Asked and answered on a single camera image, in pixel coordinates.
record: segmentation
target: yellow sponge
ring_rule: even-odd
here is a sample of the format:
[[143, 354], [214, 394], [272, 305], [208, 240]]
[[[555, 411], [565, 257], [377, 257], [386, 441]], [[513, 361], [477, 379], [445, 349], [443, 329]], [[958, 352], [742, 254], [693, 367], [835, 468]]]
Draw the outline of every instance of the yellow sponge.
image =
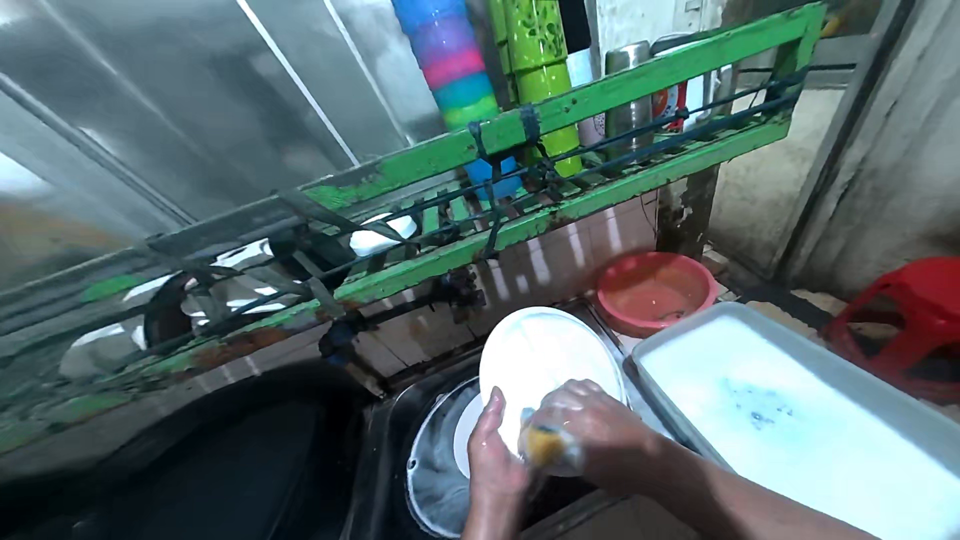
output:
[[540, 469], [556, 463], [566, 451], [564, 440], [556, 430], [544, 427], [529, 427], [524, 430], [527, 462]]

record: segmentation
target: water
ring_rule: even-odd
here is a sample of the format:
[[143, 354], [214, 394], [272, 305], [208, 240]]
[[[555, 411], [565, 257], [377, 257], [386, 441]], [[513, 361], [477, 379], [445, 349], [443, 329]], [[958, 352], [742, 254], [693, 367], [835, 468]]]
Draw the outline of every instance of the water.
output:
[[691, 293], [657, 280], [645, 280], [617, 289], [612, 295], [614, 308], [629, 317], [643, 321], [682, 319], [699, 307]]

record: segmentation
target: plastic basin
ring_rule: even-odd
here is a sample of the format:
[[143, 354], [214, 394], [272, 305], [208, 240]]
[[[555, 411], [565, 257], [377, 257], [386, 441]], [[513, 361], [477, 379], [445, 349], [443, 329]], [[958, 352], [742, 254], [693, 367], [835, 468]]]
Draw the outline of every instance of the plastic basin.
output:
[[597, 283], [597, 302], [614, 330], [647, 337], [706, 309], [717, 292], [703, 264], [673, 253], [647, 252], [610, 264]]

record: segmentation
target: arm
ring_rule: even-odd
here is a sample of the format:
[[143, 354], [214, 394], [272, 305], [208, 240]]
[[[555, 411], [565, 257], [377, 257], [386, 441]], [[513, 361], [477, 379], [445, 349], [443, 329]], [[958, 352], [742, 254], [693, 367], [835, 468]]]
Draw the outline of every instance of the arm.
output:
[[494, 387], [467, 442], [470, 510], [463, 540], [511, 540], [519, 532], [530, 475], [497, 432], [504, 404], [503, 393]]
[[592, 381], [567, 382], [544, 398], [533, 421], [538, 417], [580, 443], [587, 479], [648, 496], [705, 537], [873, 538], [699, 457], [649, 429]]

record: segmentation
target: red plastic stool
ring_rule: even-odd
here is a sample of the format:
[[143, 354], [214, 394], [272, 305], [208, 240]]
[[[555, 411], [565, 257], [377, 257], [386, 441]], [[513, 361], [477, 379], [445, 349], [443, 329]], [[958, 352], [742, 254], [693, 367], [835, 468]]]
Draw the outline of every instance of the red plastic stool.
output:
[[[878, 296], [892, 300], [896, 311], [867, 308]], [[851, 322], [889, 324], [900, 333], [877, 355], [867, 357], [851, 335]], [[925, 258], [880, 277], [821, 334], [835, 353], [911, 396], [940, 404], [960, 402], [960, 381], [908, 373], [934, 351], [960, 362], [960, 257]]]

